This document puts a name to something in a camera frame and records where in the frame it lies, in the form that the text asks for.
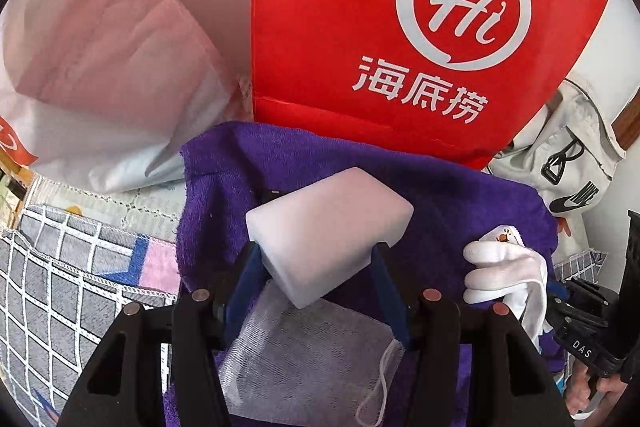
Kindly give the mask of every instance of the beige nike bag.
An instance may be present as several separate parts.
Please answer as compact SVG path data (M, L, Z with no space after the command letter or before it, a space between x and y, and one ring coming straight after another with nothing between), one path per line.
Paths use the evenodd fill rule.
M495 176L535 188L557 217L593 208L625 157L590 92L585 79L570 74L489 163Z

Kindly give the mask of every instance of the pink fabric patch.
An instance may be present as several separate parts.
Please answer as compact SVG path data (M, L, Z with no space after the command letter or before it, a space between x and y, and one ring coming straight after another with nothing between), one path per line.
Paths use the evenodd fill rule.
M139 286L178 295L180 274L175 260L175 245L149 239Z

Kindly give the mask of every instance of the haidilao logo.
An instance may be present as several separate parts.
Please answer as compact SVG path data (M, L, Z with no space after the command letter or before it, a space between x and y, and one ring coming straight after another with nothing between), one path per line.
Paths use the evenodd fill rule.
M13 128L0 116L0 148L9 155L14 162L29 166L38 159L31 154L18 139Z
M531 0L396 0L396 10L412 46L456 71L484 70L506 60L531 22Z

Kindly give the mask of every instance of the white drawstring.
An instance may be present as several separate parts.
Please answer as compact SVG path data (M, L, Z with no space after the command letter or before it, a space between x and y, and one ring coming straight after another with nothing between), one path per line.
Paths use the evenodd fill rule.
M362 427L378 427L382 423L383 418L385 417L386 395L388 393L388 389L386 388L385 372L391 360L391 355L395 352L396 347L398 346L401 346L401 344L395 339L393 339L389 343L389 345L386 346L385 352L382 353L382 357L380 357L380 365L378 366L378 370L379 370L378 380L375 386L373 386L373 389L369 392L369 394L367 394L366 398L360 403L360 405L356 409L356 422L358 422L358 424L361 425ZM382 385L382 406L380 406L380 414L378 415L378 421L373 424L363 422L360 419L360 412L362 411L362 408L374 396L376 396L376 394L378 393L378 387L380 385Z

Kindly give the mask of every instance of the red label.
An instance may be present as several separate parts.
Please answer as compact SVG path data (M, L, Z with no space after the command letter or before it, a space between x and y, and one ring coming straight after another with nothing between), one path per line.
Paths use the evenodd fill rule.
M255 117L483 166L607 0L254 0Z
M31 154L18 139L18 135L0 116L0 148L9 155L14 162L19 165L28 167L38 159L37 156Z

